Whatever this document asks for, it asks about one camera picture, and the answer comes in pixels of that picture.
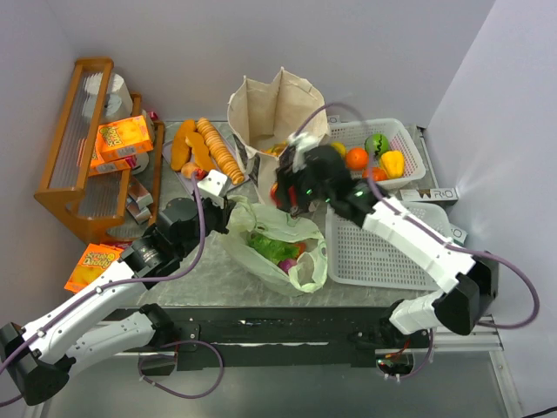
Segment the orange gummy snack bag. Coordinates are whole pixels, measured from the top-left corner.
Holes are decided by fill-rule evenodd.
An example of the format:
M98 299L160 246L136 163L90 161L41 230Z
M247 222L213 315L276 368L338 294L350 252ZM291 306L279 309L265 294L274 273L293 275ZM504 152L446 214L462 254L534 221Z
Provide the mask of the orange gummy snack bag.
M286 142L278 143L273 145L271 148L264 150L264 153L268 155L272 155L274 157L279 157L286 147L287 147Z

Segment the red apple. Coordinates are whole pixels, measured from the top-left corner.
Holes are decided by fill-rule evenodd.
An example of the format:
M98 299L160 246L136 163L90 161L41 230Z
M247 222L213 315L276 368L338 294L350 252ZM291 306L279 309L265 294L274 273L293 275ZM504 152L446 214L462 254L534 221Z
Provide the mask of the red apple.
M271 196L272 201L278 206L279 205L279 198L278 198L277 190L278 190L278 183L275 182L271 187L270 196Z

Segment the orange carrot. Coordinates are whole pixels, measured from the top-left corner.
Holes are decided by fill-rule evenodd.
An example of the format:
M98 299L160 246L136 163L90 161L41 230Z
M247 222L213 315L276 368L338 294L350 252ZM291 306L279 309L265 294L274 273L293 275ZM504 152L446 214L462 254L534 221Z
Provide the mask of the orange carrot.
M306 243L301 241L301 242L297 242L294 244L297 248L297 255L296 258L298 258L302 253L304 253L306 251Z

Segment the beige canvas tote bag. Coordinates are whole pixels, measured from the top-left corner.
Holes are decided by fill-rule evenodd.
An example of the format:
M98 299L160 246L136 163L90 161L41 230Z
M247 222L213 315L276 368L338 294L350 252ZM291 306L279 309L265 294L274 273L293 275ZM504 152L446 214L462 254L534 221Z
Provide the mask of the beige canvas tote bag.
M308 125L303 125L324 103L321 92L307 79L285 69L281 69L270 83L244 78L230 96L227 122L232 129L238 164L254 184L260 203L275 204L270 190L279 167L279 157L265 154L264 150L287 143L297 129L318 139L329 135L324 111Z

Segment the napa cabbage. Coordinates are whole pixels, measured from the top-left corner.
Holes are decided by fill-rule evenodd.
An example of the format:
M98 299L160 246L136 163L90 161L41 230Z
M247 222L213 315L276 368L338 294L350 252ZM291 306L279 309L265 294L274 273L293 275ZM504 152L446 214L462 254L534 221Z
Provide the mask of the napa cabbage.
M260 233L251 233L247 245L275 265L282 260L297 259L298 251L293 243L270 239Z

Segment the green plastic grocery bag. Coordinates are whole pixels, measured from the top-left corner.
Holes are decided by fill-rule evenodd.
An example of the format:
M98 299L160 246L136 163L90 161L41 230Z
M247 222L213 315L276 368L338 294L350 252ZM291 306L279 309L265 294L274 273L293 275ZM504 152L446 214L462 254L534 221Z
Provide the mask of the green plastic grocery bag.
M234 261L286 296L315 293L325 285L325 237L313 221L239 195L230 201L235 206L220 242Z

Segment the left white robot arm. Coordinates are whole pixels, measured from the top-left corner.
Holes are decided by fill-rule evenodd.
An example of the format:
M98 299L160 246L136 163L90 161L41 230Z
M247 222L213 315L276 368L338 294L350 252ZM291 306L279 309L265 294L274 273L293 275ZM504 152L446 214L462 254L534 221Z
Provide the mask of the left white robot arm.
M10 322L1 329L1 369L29 406L48 401L83 369L136 347L168 347L178 332L170 315L147 304L118 324L100 320L131 296L175 280L182 260L202 255L211 232L227 233L234 203L176 198L155 224L79 293L34 323Z

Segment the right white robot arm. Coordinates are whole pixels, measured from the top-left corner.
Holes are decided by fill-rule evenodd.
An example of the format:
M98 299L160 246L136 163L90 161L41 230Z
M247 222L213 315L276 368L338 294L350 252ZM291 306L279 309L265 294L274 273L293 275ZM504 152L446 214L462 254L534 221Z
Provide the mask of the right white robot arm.
M279 158L274 200L297 216L314 200L385 240L425 271L433 293L393 303L381 321L386 338L436 327L469 335L494 300L498 268L467 253L409 212L371 178L354 179L329 145L288 145Z

